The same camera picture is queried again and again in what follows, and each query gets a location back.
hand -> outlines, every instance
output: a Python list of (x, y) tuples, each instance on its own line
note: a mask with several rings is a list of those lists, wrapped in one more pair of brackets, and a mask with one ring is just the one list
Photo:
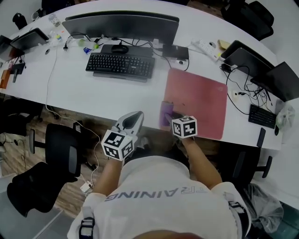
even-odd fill
[(189, 138), (185, 138), (185, 139), (182, 139), (182, 143), (184, 145), (184, 147), (194, 143), (195, 141), (193, 140), (192, 137), (189, 137)]

charger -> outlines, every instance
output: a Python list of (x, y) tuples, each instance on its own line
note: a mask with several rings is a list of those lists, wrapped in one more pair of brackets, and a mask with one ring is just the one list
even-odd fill
[(81, 189), (81, 191), (82, 191), (83, 193), (87, 193), (90, 189), (93, 189), (92, 187), (93, 187), (92, 183), (91, 183), (90, 181), (87, 180), (87, 181), (80, 187), (80, 189)]

white t-shirt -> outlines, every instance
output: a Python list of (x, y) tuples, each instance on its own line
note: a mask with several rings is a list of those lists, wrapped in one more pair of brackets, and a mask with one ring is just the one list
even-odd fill
[[(204, 239), (237, 239), (236, 221), (224, 193), (246, 208), (232, 183), (209, 190), (191, 180), (180, 162), (151, 156), (127, 163), (119, 187), (111, 195), (92, 193), (83, 206), (93, 210), (94, 239), (132, 239), (156, 230), (190, 232)], [(71, 225), (69, 239), (78, 238), (82, 219), (81, 211)]]

floor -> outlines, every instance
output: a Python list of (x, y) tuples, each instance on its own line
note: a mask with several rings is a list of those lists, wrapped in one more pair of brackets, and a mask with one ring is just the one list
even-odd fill
[[(71, 117), (75, 120), (82, 120), (85, 127), (101, 135), (104, 135), (105, 131), (114, 124), (114, 121), (111, 120), (97, 119), (92, 116), (81, 115), (76, 112), (58, 108), (55, 108), (55, 110), (62, 116)], [(42, 118), (42, 122), (39, 122), (38, 119), (33, 119), (30, 124), (27, 124), (27, 135), (30, 129), (34, 129), (36, 132), (36, 141), (40, 142), (45, 142), (44, 139), (46, 127), (49, 123), (61, 124), (69, 127), (72, 127), (73, 124), (73, 121), (70, 119), (54, 119), (53, 115), (48, 112), (45, 107), (42, 112)], [(149, 137), (151, 147), (155, 152), (162, 152), (163, 150), (170, 148), (173, 143), (173, 137), (169, 132), (143, 127), (140, 134)], [(21, 174), (36, 165), (38, 162), (44, 161), (44, 149), (36, 148), (35, 154), (30, 153), (28, 136), (23, 137), (15, 134), (5, 134), (5, 136), (6, 143), (4, 144), (4, 147), (6, 152), (3, 155), (3, 161), (1, 163), (3, 175), (8, 175), (11, 173)], [(5, 140), (5, 136), (3, 134), (0, 135), (1, 142)], [(16, 146), (13, 143), (14, 140), (23, 140), (25, 144), (23, 145), (22, 141), (18, 141), (19, 146)], [(209, 156), (209, 158), (213, 158), (218, 154), (218, 149), (220, 146), (218, 141), (197, 138), (196, 142), (198, 145), (200, 145), (203, 152)], [(87, 158), (90, 164), (97, 164), (96, 158), (93, 154), (94, 145), (95, 143), (89, 145), (84, 153), (84, 156)], [(26, 156), (25, 161), (21, 158), (21, 155), (24, 153)], [(93, 175), (94, 180), (96, 180), (96, 178), (101, 174), (107, 162), (107, 157), (103, 154), (100, 144), (97, 146), (95, 153), (99, 159), (99, 169)], [(87, 166), (81, 166), (81, 173), (85, 180), (90, 180), (91, 170)], [(80, 212), (81, 206), (85, 199), (85, 194), (83, 194), (80, 190), (80, 187), (83, 184), (84, 180), (82, 177), (79, 177), (77, 182), (67, 183), (62, 188), (55, 206), (64, 210), (68, 215), (75, 217)]]

